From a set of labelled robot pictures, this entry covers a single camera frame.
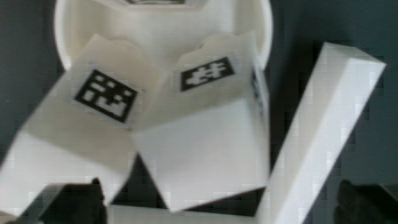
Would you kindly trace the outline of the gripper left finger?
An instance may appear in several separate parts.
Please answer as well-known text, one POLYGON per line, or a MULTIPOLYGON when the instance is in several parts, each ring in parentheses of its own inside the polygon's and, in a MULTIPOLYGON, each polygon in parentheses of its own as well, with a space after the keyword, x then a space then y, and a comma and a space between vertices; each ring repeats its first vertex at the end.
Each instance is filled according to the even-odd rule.
POLYGON ((11 224, 107 224, 100 179, 49 185, 11 224))

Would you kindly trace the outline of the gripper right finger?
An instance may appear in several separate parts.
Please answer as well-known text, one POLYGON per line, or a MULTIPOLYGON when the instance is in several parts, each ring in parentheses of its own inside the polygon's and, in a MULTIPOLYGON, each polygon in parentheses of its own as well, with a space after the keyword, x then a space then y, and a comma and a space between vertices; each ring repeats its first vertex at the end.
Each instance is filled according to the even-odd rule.
POLYGON ((398 224, 398 184, 340 183, 336 224, 398 224))

